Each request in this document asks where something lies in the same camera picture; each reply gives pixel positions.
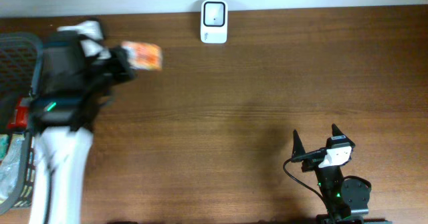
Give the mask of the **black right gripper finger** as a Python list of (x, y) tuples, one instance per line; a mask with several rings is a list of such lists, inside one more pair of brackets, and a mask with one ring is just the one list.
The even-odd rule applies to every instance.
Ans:
[(299, 137), (298, 131), (293, 131), (293, 149), (292, 149), (292, 158), (298, 158), (306, 153), (304, 150), (302, 141)]
[(347, 136), (337, 127), (337, 125), (332, 124), (332, 140), (341, 140), (346, 139)]

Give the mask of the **orange tissue pack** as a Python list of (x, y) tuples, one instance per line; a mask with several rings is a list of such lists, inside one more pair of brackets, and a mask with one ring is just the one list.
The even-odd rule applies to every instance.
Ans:
[(163, 51), (153, 43), (123, 41), (129, 64), (137, 70), (160, 71), (163, 68)]

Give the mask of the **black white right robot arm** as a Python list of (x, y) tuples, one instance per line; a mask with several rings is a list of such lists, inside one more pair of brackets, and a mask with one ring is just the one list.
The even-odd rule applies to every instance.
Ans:
[(317, 223), (363, 223), (363, 215), (368, 214), (371, 183), (356, 176), (345, 177), (341, 167), (351, 161), (355, 143), (337, 125), (332, 125), (332, 136), (326, 146), (306, 152), (298, 132), (293, 131), (293, 149), (290, 162), (300, 162), (302, 172), (315, 172), (315, 191), (302, 181), (295, 181), (312, 192), (323, 202), (327, 214), (317, 215)]

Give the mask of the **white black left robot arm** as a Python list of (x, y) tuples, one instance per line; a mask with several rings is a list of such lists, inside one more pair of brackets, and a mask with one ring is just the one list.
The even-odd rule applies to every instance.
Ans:
[(28, 127), (35, 147), (30, 223), (79, 223), (94, 121), (112, 89), (135, 79), (128, 50), (104, 45), (97, 19), (62, 26), (42, 48), (31, 83)]

